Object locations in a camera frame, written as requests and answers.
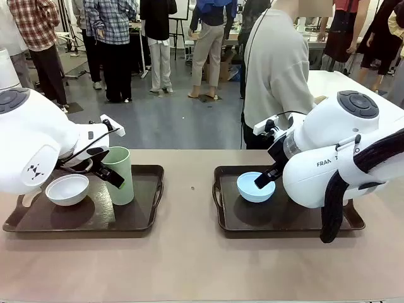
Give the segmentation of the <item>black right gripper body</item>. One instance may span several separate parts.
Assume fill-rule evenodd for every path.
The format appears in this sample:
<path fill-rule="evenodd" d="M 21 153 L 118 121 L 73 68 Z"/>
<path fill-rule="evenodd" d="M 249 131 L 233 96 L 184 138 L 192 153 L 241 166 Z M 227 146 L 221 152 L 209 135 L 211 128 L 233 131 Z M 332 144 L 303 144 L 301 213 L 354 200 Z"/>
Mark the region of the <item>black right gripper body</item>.
<path fill-rule="evenodd" d="M 284 167 L 288 162 L 288 157 L 286 156 L 283 150 L 283 143 L 286 139 L 286 136 L 283 135 L 279 137 L 277 140 L 273 142 L 273 144 L 268 149 L 268 154 L 275 161 L 272 165 L 273 169 L 275 169 L 278 173 L 282 173 Z"/>

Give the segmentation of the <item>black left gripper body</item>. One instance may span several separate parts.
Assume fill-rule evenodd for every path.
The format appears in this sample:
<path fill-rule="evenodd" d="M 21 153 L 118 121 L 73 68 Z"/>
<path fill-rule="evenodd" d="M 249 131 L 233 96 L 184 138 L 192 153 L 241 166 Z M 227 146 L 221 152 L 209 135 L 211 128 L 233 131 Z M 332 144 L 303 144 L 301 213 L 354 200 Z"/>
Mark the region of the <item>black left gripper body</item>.
<path fill-rule="evenodd" d="M 105 166 L 101 160 L 98 158 L 92 157 L 91 159 L 92 167 L 90 172 L 97 177 L 109 177 L 110 169 Z"/>

